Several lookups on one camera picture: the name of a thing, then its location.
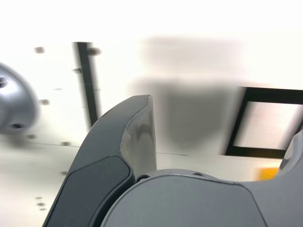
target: black ceiling frame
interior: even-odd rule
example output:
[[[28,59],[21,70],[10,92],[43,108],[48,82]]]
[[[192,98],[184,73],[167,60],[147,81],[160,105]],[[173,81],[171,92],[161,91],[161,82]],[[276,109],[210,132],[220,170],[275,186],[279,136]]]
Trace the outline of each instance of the black ceiling frame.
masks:
[[[244,97],[234,124],[234,128],[232,130],[227,150],[225,152],[225,155],[227,156],[284,158],[285,152],[293,136],[298,133],[303,127],[303,113],[300,124],[291,130],[292,133],[290,133],[288,136],[287,141],[283,146],[284,149],[237,147],[234,146],[234,142],[236,140],[248,102],[303,105],[303,90],[245,87]]]
[[[92,62],[89,60],[89,48],[91,43],[76,42],[74,43],[77,50],[77,60],[80,66],[76,69],[81,75],[82,86],[84,87],[87,103],[87,115],[89,120],[89,130],[98,120],[97,103],[99,103],[98,97],[95,95],[96,78],[93,73]]]

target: dark gray panel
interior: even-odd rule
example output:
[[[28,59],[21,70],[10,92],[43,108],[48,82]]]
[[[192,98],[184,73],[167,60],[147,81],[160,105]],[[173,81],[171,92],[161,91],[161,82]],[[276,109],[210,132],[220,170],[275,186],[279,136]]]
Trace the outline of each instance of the dark gray panel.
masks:
[[[135,129],[131,125],[140,125],[144,120],[142,123],[150,127],[148,133],[153,133],[151,116],[149,96],[134,96],[112,108],[94,124],[75,157],[44,226],[95,227],[101,224],[118,196],[135,183],[133,170],[120,152],[125,134],[137,137],[136,130],[127,131],[127,128]],[[126,147],[130,154],[137,143],[131,145]],[[151,163],[155,160],[154,147],[152,144],[148,150],[150,157],[154,157]],[[141,167],[149,160],[141,156],[136,162]]]
[[[148,105],[149,96],[133,96],[105,113],[83,141],[70,171],[103,159],[120,155],[120,145],[129,121]]]
[[[301,227],[303,210],[303,132],[287,150],[287,164],[269,181],[241,183],[253,194],[268,226]]]
[[[88,226],[100,204],[129,174],[128,166],[115,156],[70,174],[46,226]],[[99,215],[104,216],[106,211],[101,210]]]
[[[266,227],[250,192],[189,176],[148,178],[114,204],[102,227]]]

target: yellow object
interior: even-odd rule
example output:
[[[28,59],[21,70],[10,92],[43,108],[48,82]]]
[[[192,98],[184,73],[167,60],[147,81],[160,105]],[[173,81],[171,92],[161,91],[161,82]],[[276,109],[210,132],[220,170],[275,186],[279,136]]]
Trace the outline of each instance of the yellow object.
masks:
[[[258,172],[258,181],[271,180],[277,174],[279,168],[261,168]]]

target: screw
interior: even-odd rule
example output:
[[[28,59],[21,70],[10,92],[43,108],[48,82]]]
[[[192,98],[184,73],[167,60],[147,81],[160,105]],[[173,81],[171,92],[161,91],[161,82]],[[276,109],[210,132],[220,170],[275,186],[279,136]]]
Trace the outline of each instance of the screw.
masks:
[[[101,53],[100,49],[96,48],[96,47],[90,47],[87,49],[87,53],[89,56],[96,56],[99,55]]]
[[[62,142],[62,143],[61,143],[61,146],[70,146],[70,145],[71,145],[70,142]]]
[[[36,53],[44,53],[44,48],[41,47],[41,46],[36,47],[36,48],[35,48],[35,52],[36,52]]]
[[[35,138],[37,138],[37,136],[34,135],[34,134],[30,134],[30,135],[27,135],[27,138],[29,138],[29,139],[35,139]]]
[[[48,99],[41,99],[40,103],[41,103],[41,105],[49,105],[49,100]]]
[[[22,124],[12,124],[11,125],[14,129],[22,129],[23,128],[23,126],[22,126]]]
[[[62,176],[66,176],[66,175],[67,175],[67,171],[61,171],[60,174],[61,174]]]
[[[82,69],[81,68],[77,68],[73,70],[75,73],[82,73]]]
[[[44,203],[44,202],[39,202],[39,203],[37,203],[37,206],[39,206],[39,207],[44,207],[44,206],[45,206],[45,203]]]
[[[4,77],[0,77],[0,88],[3,88],[7,85],[7,80]]]

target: black beam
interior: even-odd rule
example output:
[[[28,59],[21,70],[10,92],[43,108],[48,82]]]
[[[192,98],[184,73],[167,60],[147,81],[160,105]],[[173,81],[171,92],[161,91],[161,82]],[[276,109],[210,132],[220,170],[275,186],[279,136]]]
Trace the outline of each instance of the black beam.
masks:
[[[241,125],[241,121],[242,121],[242,118],[244,116],[244,112],[245,112],[245,109],[246,109],[246,106],[247,106],[247,103],[248,103],[248,95],[247,94],[248,94],[248,92],[247,92],[247,89],[245,88],[244,97],[242,99],[240,110],[238,112],[238,116],[237,116],[237,119],[235,121],[233,130],[232,130],[232,134],[231,134],[231,138],[229,140],[228,148],[227,148],[227,151],[226,151],[225,155],[229,155],[230,148],[233,146],[233,144],[236,140],[236,137],[237,137],[240,125]]]
[[[302,90],[248,87],[246,95],[250,102],[303,105]]]
[[[267,148],[244,148],[233,146],[225,155],[240,157],[284,158],[285,150]]]
[[[90,43],[75,43],[78,50],[78,62],[80,64],[80,73],[82,75],[82,83],[85,89],[85,98],[88,106],[90,126],[97,121],[96,99],[94,95],[94,81],[91,73],[91,64],[89,62],[88,45]]]

